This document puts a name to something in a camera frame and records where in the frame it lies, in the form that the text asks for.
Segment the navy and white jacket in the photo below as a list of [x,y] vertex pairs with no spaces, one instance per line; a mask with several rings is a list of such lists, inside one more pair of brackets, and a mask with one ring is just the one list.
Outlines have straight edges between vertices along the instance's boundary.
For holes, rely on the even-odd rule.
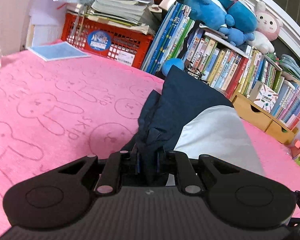
[[158,172],[162,152],[179,151],[190,159],[208,154],[264,175],[260,159],[233,104],[222,93],[172,67],[161,93],[152,91],[138,118],[138,131],[123,147],[137,152],[131,186],[164,186]]

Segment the wooden drawer organizer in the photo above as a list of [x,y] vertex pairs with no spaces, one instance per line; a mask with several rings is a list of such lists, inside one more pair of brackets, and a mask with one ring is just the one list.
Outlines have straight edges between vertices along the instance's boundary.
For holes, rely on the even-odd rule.
[[240,93],[231,97],[232,104],[240,118],[256,126],[278,142],[289,145],[293,142],[299,129],[289,129],[281,121],[274,118],[265,110],[258,107]]

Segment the pink bunny towel mat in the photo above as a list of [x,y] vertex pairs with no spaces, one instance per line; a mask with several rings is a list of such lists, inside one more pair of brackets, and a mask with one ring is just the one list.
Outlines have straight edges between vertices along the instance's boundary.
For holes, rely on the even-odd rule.
[[[123,147],[138,131],[149,94],[161,93],[165,80],[99,56],[43,62],[23,51],[4,63],[0,239],[300,239],[300,191],[288,186],[296,200],[289,223],[257,230],[232,226],[215,216],[202,197],[182,193],[172,151],[159,156],[158,172],[168,175],[166,185],[124,182],[135,174],[137,152]],[[87,155],[105,160],[115,152],[121,152],[118,192],[98,196],[79,220],[54,229],[10,224],[3,200],[11,187]]]

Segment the small patterned box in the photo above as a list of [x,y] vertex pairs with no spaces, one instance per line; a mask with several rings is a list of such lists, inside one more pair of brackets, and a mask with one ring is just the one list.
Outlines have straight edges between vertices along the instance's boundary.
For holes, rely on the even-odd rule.
[[270,113],[279,95],[261,81],[257,81],[251,90],[249,100]]

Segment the row of upright books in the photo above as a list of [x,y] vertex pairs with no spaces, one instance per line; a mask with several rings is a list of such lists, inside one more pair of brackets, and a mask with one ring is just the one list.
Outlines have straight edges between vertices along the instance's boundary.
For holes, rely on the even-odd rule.
[[279,69],[271,59],[257,49],[246,46],[245,53],[207,28],[194,28],[184,40],[185,66],[190,64],[204,74],[204,81],[227,98],[235,92],[248,94],[258,71],[267,61]]

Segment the miniature black bicycle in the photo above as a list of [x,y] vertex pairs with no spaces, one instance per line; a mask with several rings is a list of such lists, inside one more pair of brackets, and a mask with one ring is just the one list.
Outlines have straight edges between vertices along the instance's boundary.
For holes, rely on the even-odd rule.
[[201,73],[198,68],[193,67],[190,64],[185,66],[185,72],[197,80],[204,81],[204,74]]

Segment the light blue booklet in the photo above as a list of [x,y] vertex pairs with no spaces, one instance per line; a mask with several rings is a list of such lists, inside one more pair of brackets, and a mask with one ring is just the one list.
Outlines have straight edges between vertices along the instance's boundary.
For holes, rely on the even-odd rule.
[[68,42],[28,47],[27,50],[46,62],[90,57]]

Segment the blue ball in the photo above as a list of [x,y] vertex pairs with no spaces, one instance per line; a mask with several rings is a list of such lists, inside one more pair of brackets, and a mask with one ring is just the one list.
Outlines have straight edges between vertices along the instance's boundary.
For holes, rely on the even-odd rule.
[[171,58],[164,62],[161,68],[161,72],[164,76],[168,75],[168,72],[170,71],[171,67],[176,66],[180,70],[184,70],[184,62],[182,59],[179,58]]

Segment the red plastic crate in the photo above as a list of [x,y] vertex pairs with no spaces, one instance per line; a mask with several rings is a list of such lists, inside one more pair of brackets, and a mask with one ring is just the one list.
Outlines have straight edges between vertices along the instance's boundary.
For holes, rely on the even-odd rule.
[[134,68],[141,68],[153,41],[151,34],[138,33],[88,18],[67,13],[61,40],[92,54],[119,61]]

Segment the tall blue picture books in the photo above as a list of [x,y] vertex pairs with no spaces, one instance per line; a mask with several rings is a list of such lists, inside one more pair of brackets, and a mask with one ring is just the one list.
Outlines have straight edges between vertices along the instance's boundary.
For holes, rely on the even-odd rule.
[[161,71],[167,60],[179,55],[184,39],[194,25],[190,12],[188,5],[179,2],[172,5],[146,54],[141,70],[154,75]]

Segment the pink bunny plush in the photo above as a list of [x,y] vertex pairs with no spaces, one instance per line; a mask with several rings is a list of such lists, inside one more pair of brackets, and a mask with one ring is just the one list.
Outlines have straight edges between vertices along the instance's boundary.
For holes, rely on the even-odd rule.
[[283,23],[273,14],[266,11],[266,4],[261,1],[255,6],[255,15],[257,18],[257,28],[253,32],[255,39],[248,41],[248,44],[262,54],[273,53],[275,48],[271,41],[277,39]]

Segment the large blue plush toy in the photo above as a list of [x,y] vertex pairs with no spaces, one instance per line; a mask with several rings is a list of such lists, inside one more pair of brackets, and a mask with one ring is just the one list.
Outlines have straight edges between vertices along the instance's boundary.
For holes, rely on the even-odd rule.
[[184,0],[190,19],[204,23],[227,38],[233,46],[255,40],[257,17],[244,0]]

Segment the stack of papers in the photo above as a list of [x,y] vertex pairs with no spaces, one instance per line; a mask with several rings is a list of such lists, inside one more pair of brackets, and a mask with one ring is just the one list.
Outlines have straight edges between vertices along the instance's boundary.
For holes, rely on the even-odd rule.
[[79,0],[66,6],[72,14],[94,21],[155,35],[159,20],[151,11],[154,0]]

